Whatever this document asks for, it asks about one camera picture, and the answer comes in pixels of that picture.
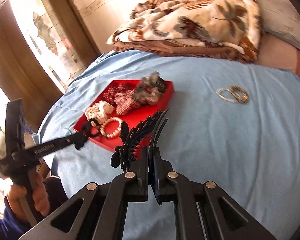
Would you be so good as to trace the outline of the person's left hand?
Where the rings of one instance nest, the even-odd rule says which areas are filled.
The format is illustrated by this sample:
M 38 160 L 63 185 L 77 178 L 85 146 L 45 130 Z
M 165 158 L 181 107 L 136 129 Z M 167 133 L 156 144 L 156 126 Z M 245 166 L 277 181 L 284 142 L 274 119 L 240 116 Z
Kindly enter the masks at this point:
M 27 194 L 26 188 L 20 185 L 11 185 L 7 194 L 7 201 L 15 216 L 22 222 L 28 222 L 24 211 L 19 203 L 19 198 L 25 197 Z M 35 209 L 44 217 L 50 212 L 50 203 L 48 194 L 43 183 L 43 178 L 36 173 L 36 189 L 33 191 L 32 198 Z

